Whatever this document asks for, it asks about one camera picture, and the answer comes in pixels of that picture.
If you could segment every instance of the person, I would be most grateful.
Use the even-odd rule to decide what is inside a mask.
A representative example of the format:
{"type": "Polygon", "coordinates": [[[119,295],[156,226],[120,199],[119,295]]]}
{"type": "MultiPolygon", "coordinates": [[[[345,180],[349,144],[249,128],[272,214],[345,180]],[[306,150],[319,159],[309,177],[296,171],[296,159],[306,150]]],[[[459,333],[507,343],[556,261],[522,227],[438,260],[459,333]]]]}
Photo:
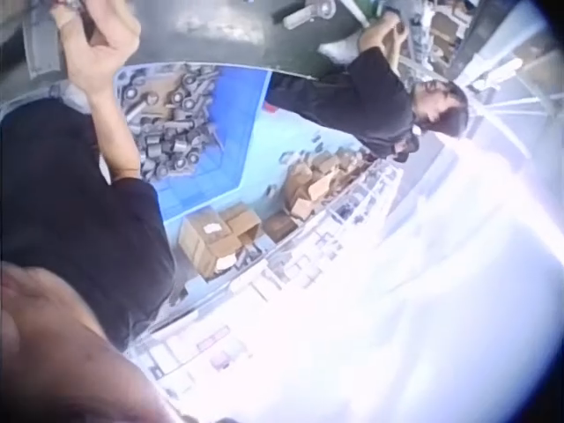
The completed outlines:
{"type": "Polygon", "coordinates": [[[393,145],[422,132],[459,137],[468,124],[468,99],[452,82],[417,83],[408,93],[397,72],[407,38],[398,15],[386,11],[359,39],[359,56],[347,73],[308,80],[274,74],[266,101],[321,126],[354,135],[378,157],[393,155],[393,145]],[[392,42],[386,46],[391,36],[392,42]]]}
{"type": "Polygon", "coordinates": [[[96,25],[52,10],[70,81],[59,100],[9,113],[2,139],[2,421],[182,421],[122,352],[172,289],[155,189],[113,88],[139,43],[124,0],[85,0],[96,25]],[[99,152],[111,184],[99,168],[99,152]]]}

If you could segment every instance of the workbench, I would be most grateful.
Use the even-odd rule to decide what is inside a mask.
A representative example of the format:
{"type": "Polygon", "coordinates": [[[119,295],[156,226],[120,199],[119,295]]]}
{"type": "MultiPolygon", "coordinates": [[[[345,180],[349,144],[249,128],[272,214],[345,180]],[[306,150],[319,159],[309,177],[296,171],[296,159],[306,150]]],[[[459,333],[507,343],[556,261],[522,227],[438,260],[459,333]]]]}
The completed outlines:
{"type": "MultiPolygon", "coordinates": [[[[128,64],[192,62],[256,67],[304,77],[319,77],[332,68],[316,53],[320,43],[340,40],[360,28],[337,1],[329,20],[316,19],[292,31],[283,17],[301,9],[296,0],[134,0],[143,32],[139,50],[128,64]]],[[[370,0],[358,0],[364,12],[370,0]]],[[[2,103],[65,79],[63,70],[29,77],[22,63],[0,74],[2,103]]]]}

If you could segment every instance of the factory floor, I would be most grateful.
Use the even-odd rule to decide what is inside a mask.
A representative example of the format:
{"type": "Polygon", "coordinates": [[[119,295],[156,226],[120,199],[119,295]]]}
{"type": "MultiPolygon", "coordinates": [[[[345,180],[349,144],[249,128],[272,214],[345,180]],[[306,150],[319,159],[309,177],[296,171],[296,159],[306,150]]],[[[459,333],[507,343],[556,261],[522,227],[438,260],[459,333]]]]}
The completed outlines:
{"type": "MultiPolygon", "coordinates": [[[[256,118],[240,187],[216,198],[211,206],[216,210],[223,210],[232,204],[243,202],[255,209],[262,219],[267,219],[282,208],[279,189],[284,183],[289,164],[295,161],[301,152],[335,152],[339,147],[358,149],[360,144],[348,134],[321,128],[296,114],[285,110],[264,109],[256,118]],[[279,159],[286,152],[295,152],[295,156],[288,163],[281,164],[279,159]],[[275,185],[278,192],[275,196],[267,197],[266,190],[271,185],[275,185]]],[[[167,304],[159,320],[167,320],[167,315],[182,315],[192,310],[227,285],[233,276],[226,274],[206,282],[196,274],[177,247],[183,219],[184,217],[180,217],[167,222],[166,230],[179,267],[176,289],[182,290],[184,286],[188,296],[173,306],[167,304]]],[[[264,238],[267,237],[258,240],[257,244],[262,250],[271,249],[271,241],[264,238]]]]}

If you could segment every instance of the bin of metal parts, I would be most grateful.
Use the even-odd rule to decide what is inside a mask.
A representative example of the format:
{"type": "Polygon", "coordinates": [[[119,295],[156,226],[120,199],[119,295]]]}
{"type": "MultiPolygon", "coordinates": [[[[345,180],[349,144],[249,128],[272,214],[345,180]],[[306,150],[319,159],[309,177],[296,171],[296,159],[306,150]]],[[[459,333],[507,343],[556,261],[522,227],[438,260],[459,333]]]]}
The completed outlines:
{"type": "Polygon", "coordinates": [[[267,70],[195,63],[131,66],[118,96],[165,222],[239,188],[267,70]]]}

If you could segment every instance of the cardboard box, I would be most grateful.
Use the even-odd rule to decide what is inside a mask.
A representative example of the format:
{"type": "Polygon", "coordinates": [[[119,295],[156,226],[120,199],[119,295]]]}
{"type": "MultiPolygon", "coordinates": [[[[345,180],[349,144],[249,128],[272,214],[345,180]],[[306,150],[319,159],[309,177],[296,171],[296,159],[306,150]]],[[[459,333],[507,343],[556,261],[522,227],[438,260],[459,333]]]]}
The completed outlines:
{"type": "Polygon", "coordinates": [[[360,166],[362,153],[339,148],[335,154],[338,158],[338,168],[346,174],[350,174],[360,166]]]}
{"type": "Polygon", "coordinates": [[[290,216],[283,211],[270,216],[263,224],[266,234],[277,244],[295,231],[298,226],[290,216]]]}
{"type": "Polygon", "coordinates": [[[313,179],[313,172],[303,162],[298,162],[288,169],[286,182],[284,183],[284,196],[289,202],[295,196],[296,191],[307,185],[313,179]]]}
{"type": "Polygon", "coordinates": [[[314,180],[308,185],[308,199],[315,202],[325,197],[330,190],[335,173],[332,171],[328,174],[314,174],[314,180]]]}
{"type": "Polygon", "coordinates": [[[330,152],[322,152],[312,160],[311,167],[322,174],[328,174],[338,168],[338,158],[330,152]]]}
{"type": "Polygon", "coordinates": [[[182,223],[178,243],[204,278],[213,278],[237,262],[241,241],[211,207],[188,216],[182,223]]]}
{"type": "Polygon", "coordinates": [[[261,235],[261,218],[244,203],[238,203],[219,216],[227,223],[242,245],[252,244],[261,235]]]}
{"type": "Polygon", "coordinates": [[[289,212],[297,219],[307,220],[309,216],[311,216],[311,213],[314,212],[314,207],[315,204],[313,201],[297,196],[293,200],[292,205],[289,208],[289,212]]]}

